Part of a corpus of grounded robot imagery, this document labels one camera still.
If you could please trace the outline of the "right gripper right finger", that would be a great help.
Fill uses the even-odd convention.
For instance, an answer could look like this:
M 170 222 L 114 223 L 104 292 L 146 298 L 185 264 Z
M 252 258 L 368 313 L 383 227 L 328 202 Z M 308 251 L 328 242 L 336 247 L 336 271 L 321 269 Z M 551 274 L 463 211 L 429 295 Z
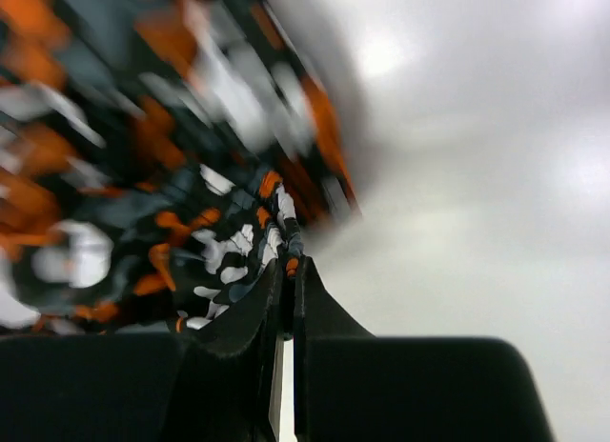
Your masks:
M 379 441 L 376 415 L 357 395 L 357 356 L 374 336 L 326 290 L 306 256 L 295 279 L 294 411 L 299 441 Z

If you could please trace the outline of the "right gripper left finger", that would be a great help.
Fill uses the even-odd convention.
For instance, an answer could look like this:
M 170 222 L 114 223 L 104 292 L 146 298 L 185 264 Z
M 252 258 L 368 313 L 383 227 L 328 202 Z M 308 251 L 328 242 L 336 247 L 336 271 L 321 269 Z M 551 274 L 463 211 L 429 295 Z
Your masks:
M 182 441 L 276 441 L 281 293 L 275 261 L 253 289 L 193 337 L 180 373 Z

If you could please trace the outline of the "orange black camouflage shorts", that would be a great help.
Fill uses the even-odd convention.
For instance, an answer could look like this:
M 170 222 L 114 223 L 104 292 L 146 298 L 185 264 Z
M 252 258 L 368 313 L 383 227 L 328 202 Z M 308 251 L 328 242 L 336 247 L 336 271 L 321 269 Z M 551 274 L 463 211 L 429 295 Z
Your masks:
M 268 0 L 1 0 L 4 335 L 198 331 L 355 207 Z

